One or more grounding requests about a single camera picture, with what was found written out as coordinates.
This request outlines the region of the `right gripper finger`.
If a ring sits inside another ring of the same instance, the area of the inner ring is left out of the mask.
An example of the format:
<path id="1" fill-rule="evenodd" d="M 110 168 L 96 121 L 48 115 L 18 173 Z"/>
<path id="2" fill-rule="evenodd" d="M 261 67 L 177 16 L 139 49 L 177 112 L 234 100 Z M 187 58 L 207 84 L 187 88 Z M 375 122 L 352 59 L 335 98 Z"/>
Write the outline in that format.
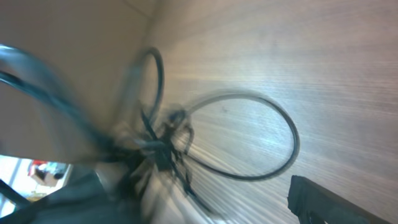
<path id="1" fill-rule="evenodd" d="M 304 224 L 389 224 L 308 178 L 293 175 L 289 210 Z"/>

